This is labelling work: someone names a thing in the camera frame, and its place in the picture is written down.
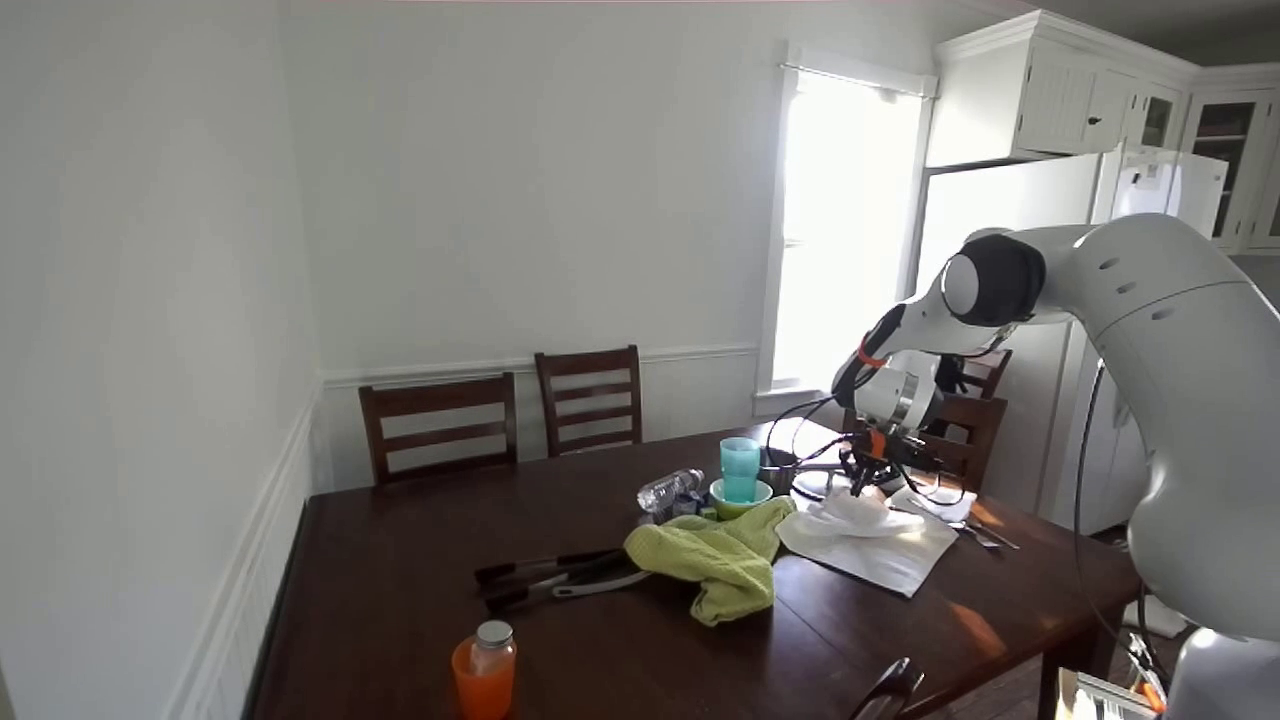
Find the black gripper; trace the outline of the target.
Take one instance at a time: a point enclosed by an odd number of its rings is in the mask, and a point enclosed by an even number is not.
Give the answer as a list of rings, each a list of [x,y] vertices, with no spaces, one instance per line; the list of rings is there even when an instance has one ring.
[[[856,421],[847,434],[843,466],[847,494],[861,495],[875,480],[879,495],[894,494],[894,469],[910,457],[917,440],[890,423]]]

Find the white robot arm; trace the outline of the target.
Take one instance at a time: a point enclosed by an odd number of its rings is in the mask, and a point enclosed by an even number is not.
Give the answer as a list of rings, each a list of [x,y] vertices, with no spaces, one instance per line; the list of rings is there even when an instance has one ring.
[[[1225,635],[1280,635],[1280,316],[1175,215],[971,232],[890,304],[831,377],[831,401],[894,358],[979,358],[1037,312],[1068,312],[1128,404],[1149,494],[1128,545],[1144,586]]]

